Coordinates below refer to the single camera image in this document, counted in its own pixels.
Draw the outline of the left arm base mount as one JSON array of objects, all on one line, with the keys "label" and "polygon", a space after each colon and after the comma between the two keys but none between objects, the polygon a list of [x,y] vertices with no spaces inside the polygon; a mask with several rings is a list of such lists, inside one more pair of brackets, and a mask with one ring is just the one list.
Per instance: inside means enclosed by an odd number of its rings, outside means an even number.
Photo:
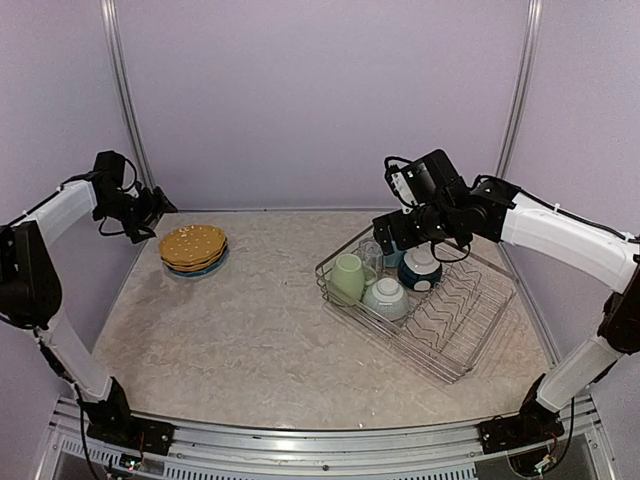
[{"label": "left arm base mount", "polygon": [[87,429],[92,439],[161,456],[168,455],[174,433],[175,426],[170,423],[140,417],[124,420],[110,417],[101,422],[91,422]]}]

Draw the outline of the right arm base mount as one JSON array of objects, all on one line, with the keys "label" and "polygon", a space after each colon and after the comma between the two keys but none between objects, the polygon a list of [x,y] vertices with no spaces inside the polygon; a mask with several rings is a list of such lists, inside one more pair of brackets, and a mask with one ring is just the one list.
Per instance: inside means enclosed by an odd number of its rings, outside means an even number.
[{"label": "right arm base mount", "polygon": [[485,455],[553,440],[565,433],[564,426],[557,416],[543,422],[521,415],[498,416],[480,422],[477,430]]}]

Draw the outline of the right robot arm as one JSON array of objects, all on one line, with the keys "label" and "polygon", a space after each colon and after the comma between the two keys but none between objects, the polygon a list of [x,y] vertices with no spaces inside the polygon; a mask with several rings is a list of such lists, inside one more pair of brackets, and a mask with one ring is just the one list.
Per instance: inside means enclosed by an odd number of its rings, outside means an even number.
[{"label": "right robot arm", "polygon": [[373,221],[384,253],[476,236],[530,249],[574,267],[611,290],[597,332],[533,385],[511,433],[535,442],[583,388],[639,350],[639,240],[552,205],[504,179],[479,175],[467,185],[446,153],[417,160],[389,156],[384,178],[401,209]]}]

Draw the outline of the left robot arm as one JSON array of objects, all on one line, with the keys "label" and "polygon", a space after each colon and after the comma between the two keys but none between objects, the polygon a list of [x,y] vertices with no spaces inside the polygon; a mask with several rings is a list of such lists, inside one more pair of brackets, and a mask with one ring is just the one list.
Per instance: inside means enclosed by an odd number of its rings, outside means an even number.
[{"label": "left robot arm", "polygon": [[50,246],[86,215],[120,223],[120,234],[138,244],[154,237],[153,225],[176,206],[160,187],[125,183],[131,162],[115,151],[97,154],[93,168],[63,181],[56,191],[1,227],[1,319],[30,331],[50,368],[75,390],[94,426],[121,445],[133,443],[140,424],[123,388],[94,361],[63,308],[63,290]]}]

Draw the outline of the yellow polka dot plate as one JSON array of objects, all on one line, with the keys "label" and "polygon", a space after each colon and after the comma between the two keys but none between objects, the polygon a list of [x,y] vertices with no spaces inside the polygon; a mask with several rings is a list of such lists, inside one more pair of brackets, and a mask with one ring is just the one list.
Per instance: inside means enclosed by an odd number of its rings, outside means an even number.
[{"label": "yellow polka dot plate", "polygon": [[166,266],[176,268],[179,271],[194,271],[215,262],[225,248],[228,248],[227,241],[224,241],[218,249],[214,250],[206,250],[201,245],[185,249],[161,244],[158,251],[162,262]]}]

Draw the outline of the blue polka dot plate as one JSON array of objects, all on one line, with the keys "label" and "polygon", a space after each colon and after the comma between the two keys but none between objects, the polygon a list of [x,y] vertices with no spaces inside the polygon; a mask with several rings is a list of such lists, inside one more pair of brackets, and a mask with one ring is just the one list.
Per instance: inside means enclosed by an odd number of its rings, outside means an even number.
[{"label": "blue polka dot plate", "polygon": [[215,262],[211,263],[206,267],[196,269],[194,271],[179,271],[176,268],[172,268],[169,266],[165,266],[165,268],[169,273],[176,275],[178,277],[183,277],[183,278],[201,277],[209,273],[212,273],[213,271],[221,267],[226,261],[226,259],[228,258],[228,256],[229,256],[229,249],[225,248],[221,256]]}]

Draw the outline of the pale striped bowl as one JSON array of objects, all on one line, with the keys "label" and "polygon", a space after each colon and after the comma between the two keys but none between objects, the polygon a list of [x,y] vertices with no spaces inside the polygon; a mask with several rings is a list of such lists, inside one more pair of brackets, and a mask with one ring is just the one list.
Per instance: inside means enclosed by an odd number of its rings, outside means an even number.
[{"label": "pale striped bowl", "polygon": [[362,303],[386,320],[402,319],[410,309],[408,294],[395,279],[385,277],[376,281],[365,292]]}]

